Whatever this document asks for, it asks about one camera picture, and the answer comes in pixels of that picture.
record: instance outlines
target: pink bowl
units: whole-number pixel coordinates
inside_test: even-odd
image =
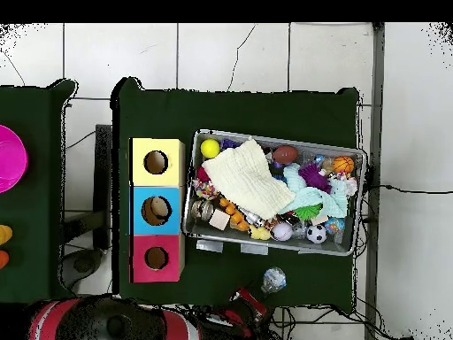
[[[17,184],[27,166],[24,144],[12,130],[0,125],[0,194]]]

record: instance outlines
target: orange ball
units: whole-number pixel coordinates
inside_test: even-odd
[[[241,223],[237,225],[237,229],[240,231],[246,231],[249,229],[249,223],[247,221],[241,221]]]
[[[10,260],[10,256],[6,251],[0,251],[0,268],[4,268],[8,261]]]
[[[235,211],[236,208],[234,207],[233,204],[228,205],[225,209],[225,213],[227,213],[228,215],[233,215]]]
[[[232,221],[233,223],[235,223],[235,224],[238,224],[239,222],[241,222],[241,221],[243,221],[243,220],[244,220],[243,216],[242,216],[241,213],[238,212],[237,210],[236,210],[236,212],[233,214],[233,216],[231,217],[231,221]]]
[[[354,169],[354,160],[350,157],[338,157],[332,162],[332,168],[336,173],[350,174]]]
[[[228,201],[227,199],[224,199],[224,198],[220,199],[220,205],[222,207],[227,207],[229,204],[230,204],[230,201]]]

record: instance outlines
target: wooden block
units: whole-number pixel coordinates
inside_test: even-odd
[[[216,209],[214,211],[214,214],[211,216],[209,220],[209,224],[223,231],[229,221],[230,216],[227,213],[222,212],[219,209]]]
[[[177,282],[185,266],[184,236],[134,236],[130,282]]]
[[[178,235],[185,187],[133,187],[134,236]]]
[[[329,217],[327,215],[319,215],[316,218],[311,219],[311,225],[317,226],[318,224],[322,224],[328,220],[329,220]]]
[[[186,147],[184,143],[176,139],[133,138],[132,145],[134,186],[180,187],[185,185]]]

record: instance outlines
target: yellow box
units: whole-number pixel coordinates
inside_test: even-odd
[[[186,147],[180,140],[133,138],[132,148],[134,186],[180,187],[185,185]]]

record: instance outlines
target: table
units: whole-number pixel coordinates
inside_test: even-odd
[[[0,224],[13,238],[1,248],[10,263],[0,270],[0,302],[32,303],[71,294],[58,280],[63,226],[62,109],[75,82],[46,89],[0,87],[0,124],[14,130],[28,153],[28,169],[0,194]]]
[[[269,306],[337,305],[352,309],[352,255],[299,255],[269,249],[269,255],[240,253],[224,243],[223,253],[199,251],[187,238],[186,267],[179,282],[130,283],[128,280],[128,160],[130,137],[179,138],[187,160],[194,132],[200,128],[277,137],[307,143],[356,147],[358,93],[203,93],[144,90],[134,78],[122,79],[111,95],[113,110],[112,267],[113,291],[148,304],[215,305],[240,286],[260,282],[271,266],[281,267],[288,286],[267,300]]]

